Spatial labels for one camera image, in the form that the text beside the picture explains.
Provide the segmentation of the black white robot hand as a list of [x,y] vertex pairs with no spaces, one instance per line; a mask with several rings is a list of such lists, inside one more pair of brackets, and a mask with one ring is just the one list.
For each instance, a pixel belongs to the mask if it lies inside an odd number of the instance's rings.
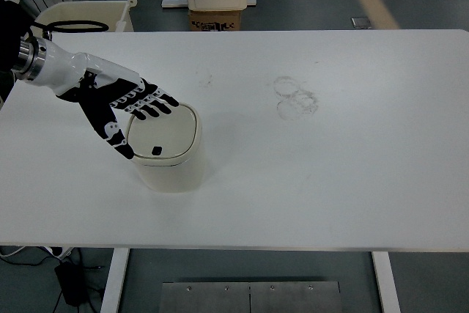
[[86,53],[58,56],[54,60],[54,94],[62,100],[77,103],[80,98],[90,96],[86,92],[80,93],[81,87],[94,89],[106,102],[80,102],[79,105],[98,136],[128,160],[134,157],[134,151],[111,107],[145,120],[146,114],[151,117],[170,114],[170,106],[179,105],[160,86],[126,67]]

